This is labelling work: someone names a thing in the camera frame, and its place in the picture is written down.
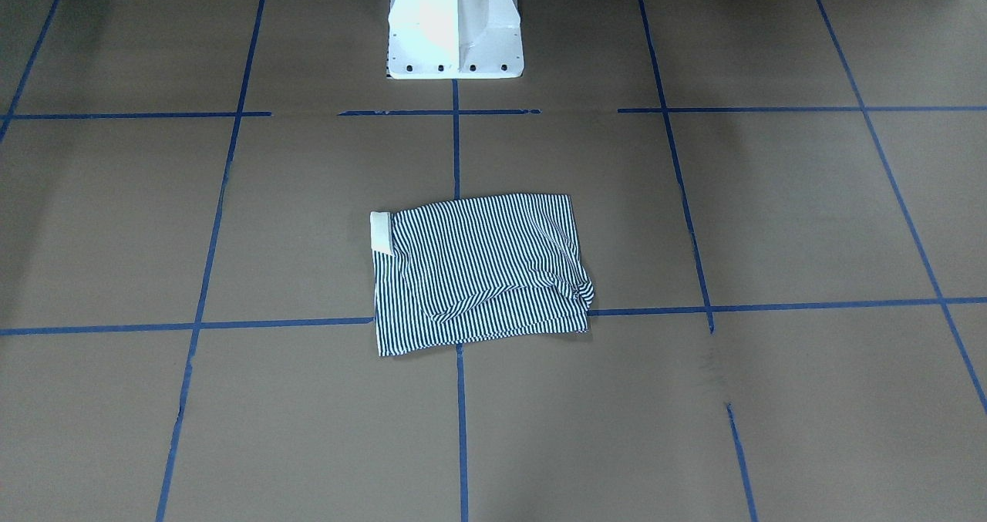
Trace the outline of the striped polo shirt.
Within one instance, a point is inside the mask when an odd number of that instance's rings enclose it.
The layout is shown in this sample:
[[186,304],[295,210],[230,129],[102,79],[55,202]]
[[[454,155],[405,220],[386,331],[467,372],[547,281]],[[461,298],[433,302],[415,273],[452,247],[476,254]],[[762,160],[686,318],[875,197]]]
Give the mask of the striped polo shirt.
[[374,210],[369,229],[382,357],[588,331],[595,283],[567,194]]

